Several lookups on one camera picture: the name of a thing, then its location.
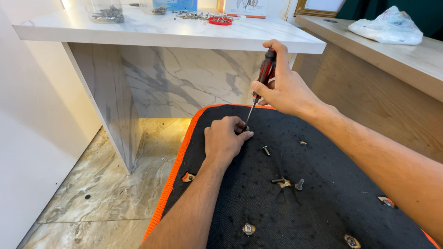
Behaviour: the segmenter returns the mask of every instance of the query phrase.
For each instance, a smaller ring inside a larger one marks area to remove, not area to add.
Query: plastic bag
[[[375,20],[360,19],[348,26],[357,35],[389,44],[417,45],[423,33],[417,28],[406,12],[396,6],[387,9]]]

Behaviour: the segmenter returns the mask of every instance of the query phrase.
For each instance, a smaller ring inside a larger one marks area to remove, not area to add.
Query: hand
[[[263,43],[266,48],[272,47],[277,52],[275,80],[268,87],[258,81],[252,82],[254,91],[264,100],[259,105],[271,105],[282,113],[299,116],[314,112],[325,105],[309,89],[297,72],[291,71],[288,63],[288,48],[277,40]]]
[[[243,143],[254,135],[254,132],[248,131],[249,128],[242,133],[244,127],[245,123],[239,117],[224,117],[212,121],[211,127],[205,128],[206,158],[222,161],[227,168],[240,152]]]

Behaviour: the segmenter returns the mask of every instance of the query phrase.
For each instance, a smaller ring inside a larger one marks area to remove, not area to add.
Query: floor tile
[[[23,249],[137,249],[150,220],[42,224]]]
[[[151,218],[190,120],[140,119],[142,141],[128,177],[102,128],[37,223]]]

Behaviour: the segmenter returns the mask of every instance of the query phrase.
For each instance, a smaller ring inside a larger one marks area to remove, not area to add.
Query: red lid
[[[217,22],[217,21],[213,20],[214,18],[228,20],[228,22],[227,23]],[[224,26],[226,26],[226,25],[231,25],[232,24],[232,20],[229,19],[229,18],[225,18],[225,17],[213,16],[213,17],[210,17],[208,20],[209,20],[209,23],[212,23],[212,24],[215,24],[215,25],[224,25]]]

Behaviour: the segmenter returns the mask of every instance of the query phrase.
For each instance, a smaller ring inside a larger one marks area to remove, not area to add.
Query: screwdriver
[[[276,61],[277,61],[276,51],[273,48],[269,48],[269,50],[264,54],[264,61],[260,66],[260,76],[258,77],[257,81],[261,82],[265,86],[268,85],[269,79],[275,76]],[[245,127],[243,128],[244,132],[248,127],[248,121],[249,118],[251,117],[251,113],[255,107],[255,104],[257,104],[258,100],[261,99],[261,96],[258,95],[255,91],[252,93],[252,96],[254,97],[254,103],[252,104],[248,118],[246,119]]]

